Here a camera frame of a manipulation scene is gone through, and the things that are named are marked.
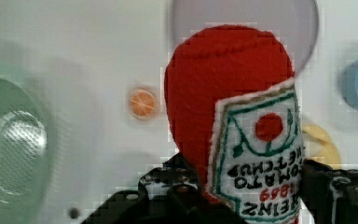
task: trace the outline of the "ketchup label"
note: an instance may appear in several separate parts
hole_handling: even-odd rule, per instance
[[[293,80],[219,101],[207,190],[248,223],[294,222],[303,149]]]

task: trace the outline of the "white background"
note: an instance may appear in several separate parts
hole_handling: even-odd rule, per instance
[[[133,87],[161,91],[172,56],[171,5],[0,0],[0,59],[27,70],[21,85],[46,97],[49,113],[69,134],[61,140],[64,153],[38,223],[71,223],[66,215],[71,206],[80,208],[83,218],[174,155],[164,107],[156,119],[140,122],[126,105]],[[340,78],[358,60],[358,0],[318,5],[318,43],[296,81],[301,110],[331,134],[346,168],[358,168],[358,112],[339,90]],[[310,223],[306,213],[302,222]]]

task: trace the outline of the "red circle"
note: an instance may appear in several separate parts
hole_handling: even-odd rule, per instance
[[[282,118],[270,113],[260,118],[255,125],[255,135],[258,139],[271,142],[283,131]]]

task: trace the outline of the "black metal bracket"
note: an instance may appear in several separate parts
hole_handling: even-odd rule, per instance
[[[224,204],[210,204],[181,154],[144,175],[138,191],[113,195],[82,224],[246,223]],[[358,170],[305,161],[300,196],[317,224],[358,224]]]

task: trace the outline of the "knitted ketchup bottle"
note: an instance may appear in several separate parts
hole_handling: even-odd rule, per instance
[[[294,71],[275,36],[205,29],[177,47],[164,88],[173,139],[203,195],[249,223],[295,223],[303,142]]]

